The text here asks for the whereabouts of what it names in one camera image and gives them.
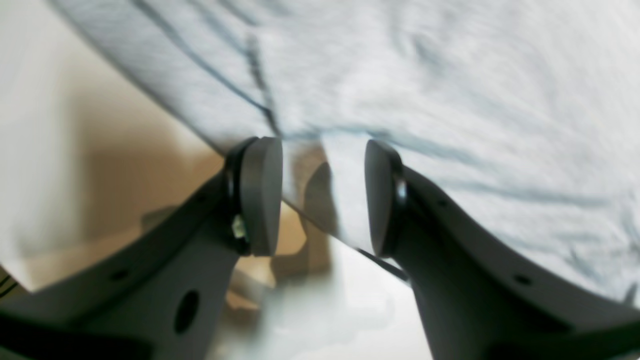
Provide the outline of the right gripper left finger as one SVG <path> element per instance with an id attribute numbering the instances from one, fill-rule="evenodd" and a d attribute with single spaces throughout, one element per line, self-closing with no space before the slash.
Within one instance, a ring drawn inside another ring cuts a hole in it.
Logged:
<path id="1" fill-rule="evenodd" d="M 203 360 L 242 256 L 273 256 L 282 142 L 249 137 L 162 223 L 114 255 L 1 303 L 1 348 L 28 360 Z"/>

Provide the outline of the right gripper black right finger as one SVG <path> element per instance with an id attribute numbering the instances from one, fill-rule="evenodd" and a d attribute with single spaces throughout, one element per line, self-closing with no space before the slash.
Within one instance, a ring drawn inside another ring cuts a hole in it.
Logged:
<path id="1" fill-rule="evenodd" d="M 371 139 L 372 249 L 406 274 L 435 360 L 637 360 L 639 310 L 542 268 Z"/>

